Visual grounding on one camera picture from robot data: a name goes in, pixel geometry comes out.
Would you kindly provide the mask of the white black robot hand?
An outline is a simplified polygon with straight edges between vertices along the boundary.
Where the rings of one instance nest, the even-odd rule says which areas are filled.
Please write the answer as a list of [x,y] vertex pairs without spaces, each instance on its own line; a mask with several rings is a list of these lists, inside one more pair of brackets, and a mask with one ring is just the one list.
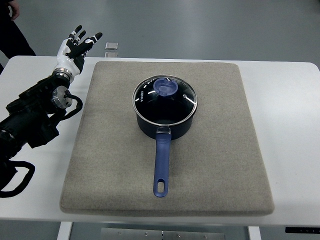
[[82,30],[82,25],[79,25],[63,40],[57,53],[54,75],[66,75],[71,82],[82,72],[87,53],[103,36],[101,32],[98,32],[82,41],[85,35],[86,31]]

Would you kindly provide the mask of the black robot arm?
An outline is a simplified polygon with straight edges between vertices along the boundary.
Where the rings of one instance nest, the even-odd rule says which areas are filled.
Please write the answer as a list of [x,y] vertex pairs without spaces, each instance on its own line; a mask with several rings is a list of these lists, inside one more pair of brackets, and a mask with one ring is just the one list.
[[59,135],[59,122],[83,107],[82,101],[69,92],[73,80],[70,71],[57,68],[6,106],[9,116],[0,123],[1,161],[14,157],[25,144],[36,148]]

